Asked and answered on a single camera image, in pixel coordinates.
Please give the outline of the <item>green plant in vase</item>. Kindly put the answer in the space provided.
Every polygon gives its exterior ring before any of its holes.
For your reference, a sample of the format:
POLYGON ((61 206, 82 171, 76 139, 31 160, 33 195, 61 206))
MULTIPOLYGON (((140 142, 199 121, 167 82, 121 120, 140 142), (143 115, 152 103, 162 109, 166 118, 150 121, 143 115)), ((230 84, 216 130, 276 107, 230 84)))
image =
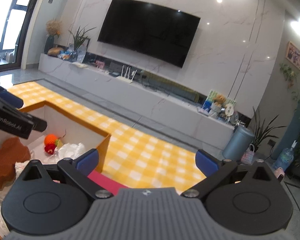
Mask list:
POLYGON ((68 30, 68 32, 71 34, 72 38, 73 38, 73 44, 74 44, 74 48, 72 50, 72 52, 70 53, 70 62, 76 62, 77 58, 78 58, 78 49, 81 45, 83 45, 83 43, 85 42, 85 40, 88 39, 87 33, 91 30, 94 30, 95 27, 90 28, 90 29, 86 29, 87 26, 85 27, 81 27, 79 26, 78 29, 73 32, 70 29, 68 30))

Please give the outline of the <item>grey blue trash bin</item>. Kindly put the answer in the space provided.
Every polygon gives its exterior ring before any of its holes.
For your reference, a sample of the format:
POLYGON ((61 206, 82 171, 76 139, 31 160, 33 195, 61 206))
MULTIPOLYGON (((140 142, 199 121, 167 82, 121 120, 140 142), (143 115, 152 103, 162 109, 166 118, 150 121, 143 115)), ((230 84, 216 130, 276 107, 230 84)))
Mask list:
POLYGON ((254 139, 254 133, 245 126, 237 126, 228 144, 222 151, 225 159, 239 161, 254 139))

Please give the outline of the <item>pink white crochet item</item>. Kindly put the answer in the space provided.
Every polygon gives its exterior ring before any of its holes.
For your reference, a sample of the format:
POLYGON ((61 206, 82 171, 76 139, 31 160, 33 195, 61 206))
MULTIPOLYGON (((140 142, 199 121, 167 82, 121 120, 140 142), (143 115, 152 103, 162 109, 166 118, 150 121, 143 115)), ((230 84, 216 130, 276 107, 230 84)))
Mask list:
POLYGON ((15 178, 16 179, 20 176, 20 174, 23 172, 23 170, 28 165, 28 163, 29 163, 29 160, 27 160, 23 163, 19 163, 19 162, 15 163, 14 168, 15 168, 15 178))

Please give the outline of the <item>white wifi router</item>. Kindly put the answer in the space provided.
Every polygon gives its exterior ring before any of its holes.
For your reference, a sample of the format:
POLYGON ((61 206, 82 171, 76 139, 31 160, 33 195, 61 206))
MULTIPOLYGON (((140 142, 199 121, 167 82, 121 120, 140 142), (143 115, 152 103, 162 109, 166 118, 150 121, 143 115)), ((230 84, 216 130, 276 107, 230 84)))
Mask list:
POLYGON ((137 70, 132 70, 131 66, 123 65, 121 68, 121 73, 116 78, 128 84, 131 84, 136 76, 137 70))

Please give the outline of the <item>black wall television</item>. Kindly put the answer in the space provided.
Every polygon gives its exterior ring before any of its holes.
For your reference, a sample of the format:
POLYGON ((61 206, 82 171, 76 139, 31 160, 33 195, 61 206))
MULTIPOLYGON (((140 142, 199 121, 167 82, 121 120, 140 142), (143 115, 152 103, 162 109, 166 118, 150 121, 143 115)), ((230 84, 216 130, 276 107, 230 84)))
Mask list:
POLYGON ((200 18, 135 0, 112 0, 98 41, 183 67, 200 18))

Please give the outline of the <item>white crinkled plastic bag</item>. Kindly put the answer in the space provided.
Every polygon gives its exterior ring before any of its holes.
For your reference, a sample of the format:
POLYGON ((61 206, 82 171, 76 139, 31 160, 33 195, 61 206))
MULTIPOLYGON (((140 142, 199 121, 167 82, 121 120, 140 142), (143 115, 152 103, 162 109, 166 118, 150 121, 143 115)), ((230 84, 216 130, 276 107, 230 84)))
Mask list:
POLYGON ((86 148, 82 143, 79 144, 65 144, 57 152, 47 157, 44 160, 45 164, 56 164, 64 158, 76 159, 86 152, 86 148))

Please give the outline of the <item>yellow white checkered blanket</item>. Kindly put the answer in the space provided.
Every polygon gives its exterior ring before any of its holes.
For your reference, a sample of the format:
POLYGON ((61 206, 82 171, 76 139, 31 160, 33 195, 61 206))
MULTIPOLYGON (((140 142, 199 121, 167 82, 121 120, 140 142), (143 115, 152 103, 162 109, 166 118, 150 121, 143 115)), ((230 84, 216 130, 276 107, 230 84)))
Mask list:
POLYGON ((23 99, 25 106, 53 102, 108 132, 111 137, 102 173, 120 184, 132 188, 173 187, 181 193, 206 178, 196 167, 194 153, 107 117, 60 92, 36 82, 14 85, 9 92, 23 99))

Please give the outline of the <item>orange red knitted toy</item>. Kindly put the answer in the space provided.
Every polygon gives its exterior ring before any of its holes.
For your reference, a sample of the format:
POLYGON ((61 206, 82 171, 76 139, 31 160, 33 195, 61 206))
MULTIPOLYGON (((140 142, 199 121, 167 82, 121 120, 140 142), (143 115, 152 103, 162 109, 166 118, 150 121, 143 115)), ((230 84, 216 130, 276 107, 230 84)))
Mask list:
POLYGON ((61 139, 54 134, 48 134, 44 138, 44 151, 49 155, 53 155, 55 150, 60 149, 62 146, 63 143, 61 139))

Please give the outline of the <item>orange cardboard storage box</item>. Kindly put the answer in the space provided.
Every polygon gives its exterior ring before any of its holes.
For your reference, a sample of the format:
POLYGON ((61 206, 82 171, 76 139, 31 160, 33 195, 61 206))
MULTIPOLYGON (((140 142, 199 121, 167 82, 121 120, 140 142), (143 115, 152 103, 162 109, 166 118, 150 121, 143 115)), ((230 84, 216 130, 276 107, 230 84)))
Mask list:
MULTIPOLYGON (((104 160, 110 142, 110 133, 80 119, 68 110, 64 110, 54 103, 41 101, 21 109, 22 112, 29 113, 47 122, 47 128, 43 132, 32 131, 28 139, 20 139, 20 142, 27 146, 33 159, 44 161, 48 158, 44 152, 44 137, 54 134, 61 138, 63 144, 82 143, 86 150, 96 148, 98 151, 98 163, 95 171, 101 173, 104 167, 104 160)), ((0 148, 2 143, 16 135, 0 131, 0 148)), ((0 191, 0 206, 3 198, 8 193, 12 185, 0 191)), ((6 236, 9 230, 5 223, 0 220, 0 239, 6 236)))

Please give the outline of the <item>marble tv console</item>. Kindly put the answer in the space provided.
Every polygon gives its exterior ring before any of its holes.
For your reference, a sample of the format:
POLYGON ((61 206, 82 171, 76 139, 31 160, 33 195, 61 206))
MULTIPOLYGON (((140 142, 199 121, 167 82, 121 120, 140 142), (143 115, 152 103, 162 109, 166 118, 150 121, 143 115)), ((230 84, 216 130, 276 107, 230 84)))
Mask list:
POLYGON ((79 68, 42 54, 39 70, 86 91, 88 100, 167 137, 222 150, 233 135, 232 126, 200 114, 189 103, 136 82, 127 83, 95 67, 79 68))

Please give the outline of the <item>red box lid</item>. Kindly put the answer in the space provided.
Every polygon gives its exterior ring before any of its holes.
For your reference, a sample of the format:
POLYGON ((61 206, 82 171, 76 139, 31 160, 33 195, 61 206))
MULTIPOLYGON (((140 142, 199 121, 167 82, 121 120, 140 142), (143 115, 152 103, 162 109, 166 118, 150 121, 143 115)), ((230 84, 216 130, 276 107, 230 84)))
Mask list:
POLYGON ((95 184, 93 186, 93 191, 96 193, 100 190, 106 190, 112 195, 117 195, 120 189, 127 189, 128 187, 112 180, 105 175, 98 173, 97 171, 92 171, 88 178, 95 184))

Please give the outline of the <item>pink woven handbag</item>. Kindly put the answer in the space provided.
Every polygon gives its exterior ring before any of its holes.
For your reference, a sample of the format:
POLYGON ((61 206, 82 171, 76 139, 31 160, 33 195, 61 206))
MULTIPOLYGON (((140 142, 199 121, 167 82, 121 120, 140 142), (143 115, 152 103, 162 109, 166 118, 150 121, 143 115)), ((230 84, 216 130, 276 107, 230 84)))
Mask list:
POLYGON ((253 163, 253 157, 255 154, 255 146, 250 144, 243 156, 241 157, 241 163, 244 165, 251 165, 253 163))

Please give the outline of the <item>green potted plant by bin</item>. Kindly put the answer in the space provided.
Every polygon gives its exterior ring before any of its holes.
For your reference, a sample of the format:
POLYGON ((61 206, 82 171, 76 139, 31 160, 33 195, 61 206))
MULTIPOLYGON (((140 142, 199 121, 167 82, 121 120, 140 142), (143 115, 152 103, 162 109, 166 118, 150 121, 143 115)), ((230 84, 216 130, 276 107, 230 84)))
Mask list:
POLYGON ((272 134, 274 130, 285 128, 285 126, 275 126, 273 123, 279 117, 279 114, 273 117, 267 124, 266 118, 261 120, 261 113, 259 109, 253 107, 254 112, 254 139, 252 145, 255 148, 255 152, 259 149, 261 143, 266 139, 278 139, 277 135, 272 134))

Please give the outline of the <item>framed wall picture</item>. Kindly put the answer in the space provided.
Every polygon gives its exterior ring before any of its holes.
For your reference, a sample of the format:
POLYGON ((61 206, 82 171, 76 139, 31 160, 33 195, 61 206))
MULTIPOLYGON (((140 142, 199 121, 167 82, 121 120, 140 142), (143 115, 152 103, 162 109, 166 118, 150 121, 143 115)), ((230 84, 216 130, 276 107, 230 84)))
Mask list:
POLYGON ((300 71, 300 50, 291 41, 287 44, 286 59, 300 71))

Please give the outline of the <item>blue water jug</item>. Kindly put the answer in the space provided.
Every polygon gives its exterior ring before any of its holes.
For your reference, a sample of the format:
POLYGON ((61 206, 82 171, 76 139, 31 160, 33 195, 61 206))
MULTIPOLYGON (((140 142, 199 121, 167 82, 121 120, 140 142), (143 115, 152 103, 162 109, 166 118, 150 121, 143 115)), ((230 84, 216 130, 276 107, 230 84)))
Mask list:
POLYGON ((294 160, 294 150, 297 145, 297 141, 294 140, 290 148, 284 148, 282 152, 280 153, 279 157, 273 164, 273 168, 277 170, 278 168, 282 168, 283 171, 285 171, 290 164, 294 160))

